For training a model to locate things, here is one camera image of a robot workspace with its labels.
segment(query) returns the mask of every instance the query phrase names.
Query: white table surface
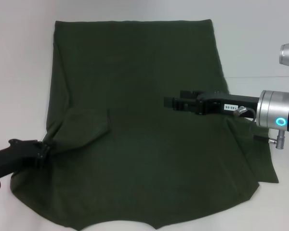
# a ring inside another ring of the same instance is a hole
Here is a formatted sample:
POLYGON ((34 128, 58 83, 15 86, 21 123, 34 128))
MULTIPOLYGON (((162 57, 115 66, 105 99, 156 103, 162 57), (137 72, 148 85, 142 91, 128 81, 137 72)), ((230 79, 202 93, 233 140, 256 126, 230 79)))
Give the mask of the white table surface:
MULTIPOLYGON (((7 140, 42 139, 52 66, 55 20, 169 21, 212 19, 223 71, 232 94, 258 97, 289 91, 289 67, 278 63, 289 43, 289 0, 0 0, 0 149, 7 140)), ((252 199, 162 231, 289 231, 289 133, 285 149, 272 147, 279 184, 261 183, 252 199)), ((0 231, 67 231, 18 201, 2 179, 0 231)), ((129 221, 86 231, 152 231, 129 221)))

